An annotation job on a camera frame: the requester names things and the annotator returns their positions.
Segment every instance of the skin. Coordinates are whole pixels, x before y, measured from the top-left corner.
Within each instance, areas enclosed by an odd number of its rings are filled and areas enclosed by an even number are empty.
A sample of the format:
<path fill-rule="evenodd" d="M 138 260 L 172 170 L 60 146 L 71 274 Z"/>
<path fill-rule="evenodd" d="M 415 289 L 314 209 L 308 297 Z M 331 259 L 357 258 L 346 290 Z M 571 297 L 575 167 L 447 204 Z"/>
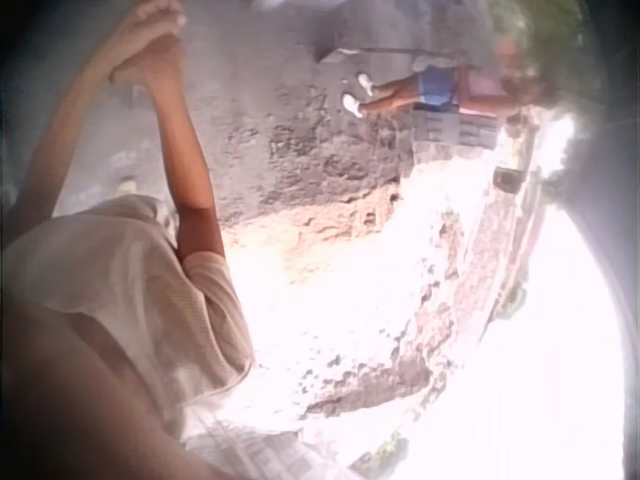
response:
<path fill-rule="evenodd" d="M 5 245 L 49 220 L 91 100 L 108 78 L 148 88 L 180 216 L 178 254 L 224 255 L 208 169 L 182 89 L 173 0 L 136 6 L 71 82 L 5 219 Z M 144 382 L 91 318 L 3 298 L 3 401 L 26 450 L 61 478 L 229 479 L 163 429 Z"/>
<path fill-rule="evenodd" d="M 195 252 L 225 256 L 209 169 L 189 117 L 182 76 L 184 51 L 166 35 L 114 70 L 114 84 L 144 87 L 158 118 L 169 191 L 180 219 L 178 256 Z"/>

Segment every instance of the foliage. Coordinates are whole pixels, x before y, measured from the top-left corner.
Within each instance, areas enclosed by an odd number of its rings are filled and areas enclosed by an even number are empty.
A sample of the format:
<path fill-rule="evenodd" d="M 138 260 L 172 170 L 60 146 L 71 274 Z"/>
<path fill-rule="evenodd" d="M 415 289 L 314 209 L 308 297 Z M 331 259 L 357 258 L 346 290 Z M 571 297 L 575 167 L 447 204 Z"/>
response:
<path fill-rule="evenodd" d="M 579 0 L 487 0 L 493 29 L 510 37 L 527 66 L 542 67 L 571 97 L 599 103 L 602 78 Z"/>

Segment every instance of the blue shorts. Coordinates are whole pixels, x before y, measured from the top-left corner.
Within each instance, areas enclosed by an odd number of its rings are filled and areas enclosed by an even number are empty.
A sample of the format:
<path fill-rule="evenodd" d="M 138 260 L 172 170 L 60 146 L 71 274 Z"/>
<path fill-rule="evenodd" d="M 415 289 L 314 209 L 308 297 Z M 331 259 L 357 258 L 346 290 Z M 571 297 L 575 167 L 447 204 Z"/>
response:
<path fill-rule="evenodd" d="M 455 94 L 455 68 L 429 65 L 418 74 L 420 103 L 436 109 L 446 109 Z"/>

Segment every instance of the person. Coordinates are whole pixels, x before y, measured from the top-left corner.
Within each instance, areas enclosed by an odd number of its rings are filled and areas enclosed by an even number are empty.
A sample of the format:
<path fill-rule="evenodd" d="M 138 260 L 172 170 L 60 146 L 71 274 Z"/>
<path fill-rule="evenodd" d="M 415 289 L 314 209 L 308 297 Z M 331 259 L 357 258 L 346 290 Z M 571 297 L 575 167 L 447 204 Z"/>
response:
<path fill-rule="evenodd" d="M 176 0 L 137 5 L 71 82 L 3 225 L 3 407 L 64 478 L 227 479 L 176 439 L 248 375 L 253 348 L 183 93 Z M 53 218 L 98 89 L 150 93 L 179 219 L 124 195 Z"/>
<path fill-rule="evenodd" d="M 527 76 L 520 80 L 494 78 L 472 68 L 465 54 L 456 56 L 457 67 L 429 65 L 409 77 L 382 85 L 374 85 L 366 73 L 357 76 L 369 97 L 380 97 L 367 103 L 353 95 L 342 96 L 344 108 L 355 116 L 392 112 L 400 107 L 420 103 L 438 111 L 511 117 L 523 107 L 552 107 L 557 93 L 545 75 Z"/>

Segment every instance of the rocky ground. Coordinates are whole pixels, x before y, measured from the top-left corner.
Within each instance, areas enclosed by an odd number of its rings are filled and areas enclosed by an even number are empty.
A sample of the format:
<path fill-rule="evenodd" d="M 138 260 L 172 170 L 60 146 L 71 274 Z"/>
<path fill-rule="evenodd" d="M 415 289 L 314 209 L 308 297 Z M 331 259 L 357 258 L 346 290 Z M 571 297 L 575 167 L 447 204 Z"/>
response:
<path fill-rule="evenodd" d="M 516 204 L 491 188 L 499 152 L 414 142 L 409 112 L 363 121 L 342 110 L 343 91 L 362 96 L 358 71 L 388 81 L 411 73 L 411 58 L 316 58 L 332 45 L 465 47 L 480 61 L 488 45 L 457 2 L 298 0 L 267 13 L 240 0 L 184 3 L 189 106 L 259 362 L 221 415 L 302 429 L 349 464 L 478 341 Z M 14 180 L 105 20 L 126 7 L 62 4 L 3 86 Z M 147 100 L 110 89 L 90 115 L 58 213 L 110 198 L 124 178 L 169 198 Z M 362 433 L 378 408 L 389 425 L 371 445 L 347 441 L 345 425 Z"/>

